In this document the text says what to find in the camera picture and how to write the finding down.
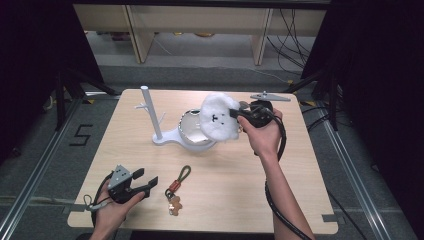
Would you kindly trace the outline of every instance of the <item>white vertical rod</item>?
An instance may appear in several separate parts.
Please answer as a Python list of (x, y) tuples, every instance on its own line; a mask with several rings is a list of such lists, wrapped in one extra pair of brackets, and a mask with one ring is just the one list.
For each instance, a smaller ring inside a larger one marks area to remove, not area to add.
[(155, 128), (157, 139), (162, 139), (162, 132), (160, 131), (158, 118), (156, 116), (155, 108), (153, 107), (153, 101), (150, 97), (149, 88), (147, 86), (141, 86), (141, 92), (143, 93), (144, 101), (146, 101), (147, 110), (150, 114), (150, 119), (152, 120), (153, 127)]

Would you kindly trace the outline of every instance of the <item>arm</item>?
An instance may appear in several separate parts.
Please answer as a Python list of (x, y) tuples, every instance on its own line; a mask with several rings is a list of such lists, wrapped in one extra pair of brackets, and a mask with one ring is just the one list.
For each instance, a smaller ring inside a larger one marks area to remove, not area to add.
[[(109, 198), (109, 193), (107, 190), (107, 185), (109, 181), (106, 181), (102, 187), (99, 200)], [(97, 210), (96, 225), (94, 227), (93, 234), (91, 235), (90, 240), (106, 240), (115, 232), (122, 222), (125, 220), (127, 213), (139, 203), (144, 198), (144, 192), (140, 192), (137, 195), (133, 196), (128, 202), (124, 204), (119, 204), (114, 202), (112, 199), (107, 199), (109, 201), (105, 207)]]
[[(274, 109), (274, 114), (282, 118), (282, 113), (276, 109)], [(277, 123), (272, 121), (265, 127), (255, 128), (244, 117), (238, 117), (237, 120), (247, 133), (250, 146), (261, 160), (275, 205), (293, 225), (310, 238), (315, 239), (278, 163), (277, 152), (281, 135)], [(275, 239), (298, 238), (275, 214), (273, 214), (273, 222)]]

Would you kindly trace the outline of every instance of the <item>human hand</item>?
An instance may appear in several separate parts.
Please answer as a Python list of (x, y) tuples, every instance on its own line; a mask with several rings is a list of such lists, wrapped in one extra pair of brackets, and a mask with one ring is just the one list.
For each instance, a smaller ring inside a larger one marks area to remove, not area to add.
[(96, 212), (96, 225), (94, 227), (91, 240), (108, 239), (112, 233), (124, 222), (127, 213), (144, 198), (144, 192), (134, 195), (128, 202), (119, 204), (110, 198), (107, 186), (110, 180), (107, 180), (102, 186), (101, 193), (97, 201), (109, 201), (109, 203)]
[[(283, 114), (279, 110), (274, 108), (273, 112), (277, 118), (282, 119)], [(247, 133), (253, 151), (261, 159), (269, 159), (268, 157), (277, 156), (281, 134), (278, 124), (275, 121), (271, 121), (264, 127), (255, 128), (242, 116), (237, 117), (237, 120)]]

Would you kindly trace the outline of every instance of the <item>white base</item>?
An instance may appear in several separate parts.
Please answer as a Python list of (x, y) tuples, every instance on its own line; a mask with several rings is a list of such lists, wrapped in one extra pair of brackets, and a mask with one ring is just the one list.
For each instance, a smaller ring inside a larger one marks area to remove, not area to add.
[(187, 142), (185, 142), (181, 136), (180, 136), (180, 132), (178, 127), (171, 130), (171, 131), (166, 131), (166, 132), (162, 132), (162, 139), (158, 139), (156, 134), (153, 134), (153, 142), (156, 145), (165, 145), (167, 143), (178, 143), (181, 146), (183, 146), (184, 148), (193, 151), (193, 152), (200, 152), (200, 151), (205, 151), (208, 150), (209, 148), (211, 148), (213, 145), (215, 145), (215, 141), (211, 141), (206, 143), (205, 145), (192, 145), (192, 144), (188, 144)]

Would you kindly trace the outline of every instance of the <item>wooden table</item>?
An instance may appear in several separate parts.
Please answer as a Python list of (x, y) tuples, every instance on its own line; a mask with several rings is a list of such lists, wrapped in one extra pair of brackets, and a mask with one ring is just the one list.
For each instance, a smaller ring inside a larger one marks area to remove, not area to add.
[[(166, 113), (161, 130), (172, 130), (184, 112), (200, 108), (211, 92), (150, 90), (156, 114)], [(254, 93), (227, 92), (238, 101), (252, 102)], [(315, 234), (334, 234), (336, 222), (324, 222), (323, 215), (333, 215), (321, 172), (307, 133), (296, 97), (290, 102), (272, 102), (283, 112), (287, 145), (280, 161), (290, 186)], [(217, 143), (203, 152), (191, 152), (176, 143), (157, 146), (149, 114), (135, 106), (144, 98), (140, 89), (125, 90), (110, 120), (87, 177), (76, 199), (95, 196), (104, 177), (118, 164), (133, 172), (145, 168), (143, 177), (132, 187), (147, 184), (159, 176), (159, 183), (128, 214), (122, 228), (134, 230), (202, 231), (202, 232), (273, 232), (272, 211), (264, 193), (265, 174), (260, 160), (253, 154), (246, 134), (238, 140)], [(164, 195), (178, 178), (184, 165), (191, 174), (177, 191), (183, 209), (179, 216), (168, 212)], [(71, 227), (92, 227), (90, 212), (71, 212)]]

